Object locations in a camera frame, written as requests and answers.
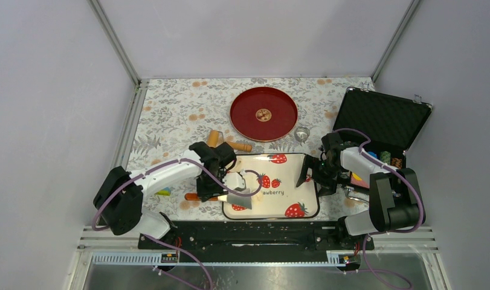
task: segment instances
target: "red tray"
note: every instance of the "red tray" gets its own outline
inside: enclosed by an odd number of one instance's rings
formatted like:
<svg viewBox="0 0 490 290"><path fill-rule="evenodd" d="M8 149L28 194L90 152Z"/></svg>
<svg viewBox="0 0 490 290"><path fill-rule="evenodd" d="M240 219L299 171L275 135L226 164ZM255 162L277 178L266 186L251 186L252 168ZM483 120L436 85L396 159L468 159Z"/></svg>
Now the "red tray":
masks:
<svg viewBox="0 0 490 290"><path fill-rule="evenodd" d="M287 135L298 119L296 104L285 92L259 87L246 90L230 107L236 130L254 141L268 142Z"/></svg>

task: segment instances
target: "floral tablecloth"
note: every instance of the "floral tablecloth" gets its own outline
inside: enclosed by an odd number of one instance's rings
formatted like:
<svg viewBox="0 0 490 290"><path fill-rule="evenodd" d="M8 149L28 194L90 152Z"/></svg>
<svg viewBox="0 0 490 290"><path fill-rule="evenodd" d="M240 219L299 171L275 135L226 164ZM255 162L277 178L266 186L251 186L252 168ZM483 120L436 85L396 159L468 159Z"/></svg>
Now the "floral tablecloth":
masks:
<svg viewBox="0 0 490 290"><path fill-rule="evenodd" d="M373 88L371 78L281 78L281 79L158 79L151 80L138 122L128 170L176 157L197 141L206 141L214 129L226 141L251 144L252 153L297 152L319 156L321 137L332 130L335 117L349 86ZM230 123L232 101L241 92L270 86L293 98L298 107L298 126L310 129L309 139L300 144L291 131L282 139L260 143L241 136ZM220 221L220 202L185 201L184 194L195 192L195 179L170 186L170 196L155 195L144 202L153 211L162 211L172 220ZM313 220L335 221L359 213L366 204L344 197L344 192L320 198L320 212Z"/></svg>

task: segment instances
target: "wooden handle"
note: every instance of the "wooden handle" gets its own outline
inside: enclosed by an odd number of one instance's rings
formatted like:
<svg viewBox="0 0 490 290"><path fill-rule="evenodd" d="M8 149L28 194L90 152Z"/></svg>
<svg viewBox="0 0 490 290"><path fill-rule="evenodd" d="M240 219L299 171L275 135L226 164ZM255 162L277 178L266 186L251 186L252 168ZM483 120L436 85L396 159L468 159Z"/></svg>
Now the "wooden handle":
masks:
<svg viewBox="0 0 490 290"><path fill-rule="evenodd" d="M211 130L211 132L209 132L209 138L207 138L207 142L206 142L207 145L213 148L216 147L219 137L220 137L220 132L216 130Z"/></svg>
<svg viewBox="0 0 490 290"><path fill-rule="evenodd" d="M186 193L184 199L187 201L200 201L196 193ZM210 198L210 201L218 201L218 198Z"/></svg>
<svg viewBox="0 0 490 290"><path fill-rule="evenodd" d="M235 150L241 150L244 152L252 152L252 145L248 144L242 144L242 143L234 143L234 142L227 142L230 147L232 147Z"/></svg>

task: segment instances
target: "strawberry tray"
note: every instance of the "strawberry tray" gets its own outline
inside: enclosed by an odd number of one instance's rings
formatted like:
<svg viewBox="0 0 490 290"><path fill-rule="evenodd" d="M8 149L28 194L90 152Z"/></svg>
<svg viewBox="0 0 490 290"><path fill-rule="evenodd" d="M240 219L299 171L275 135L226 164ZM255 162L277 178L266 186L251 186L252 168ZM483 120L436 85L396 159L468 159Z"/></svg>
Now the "strawberry tray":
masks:
<svg viewBox="0 0 490 290"><path fill-rule="evenodd" d="M223 203L223 214L229 219L303 219L313 218L320 211L316 186L308 180L296 188L303 165L303 153L238 155L232 172L251 169L260 173L244 176L253 192L261 182L262 188L252 197L252 209Z"/></svg>

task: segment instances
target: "red strawberry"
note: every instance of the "red strawberry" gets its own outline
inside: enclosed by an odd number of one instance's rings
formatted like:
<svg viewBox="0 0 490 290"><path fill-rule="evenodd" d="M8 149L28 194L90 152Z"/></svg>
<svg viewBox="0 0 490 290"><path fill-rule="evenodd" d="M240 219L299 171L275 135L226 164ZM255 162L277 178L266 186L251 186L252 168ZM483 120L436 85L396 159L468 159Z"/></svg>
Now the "red strawberry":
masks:
<svg viewBox="0 0 490 290"><path fill-rule="evenodd" d="M270 183L269 183L269 177L268 177L268 175L265 175L264 173L261 174L261 175L259 175L259 178L257 179L257 181L265 189L268 189L269 188Z"/></svg>
<svg viewBox="0 0 490 290"><path fill-rule="evenodd" d="M277 187L280 186L280 183L282 183L280 181L280 179L278 179L278 178L277 179L273 179L273 181L271 182L271 187L273 187L274 189L276 189Z"/></svg>
<svg viewBox="0 0 490 290"><path fill-rule="evenodd" d="M284 213L288 218L303 218L306 214L308 214L308 212L305 209L305 204L301 203L290 205Z"/></svg>
<svg viewBox="0 0 490 290"><path fill-rule="evenodd" d="M246 210L247 208L246 207L241 207L240 205L233 204L232 205L232 209L235 210L235 211L240 211L240 210Z"/></svg>
<svg viewBox="0 0 490 290"><path fill-rule="evenodd" d="M268 155L269 161L277 164L288 162L288 158L285 154L271 154Z"/></svg>

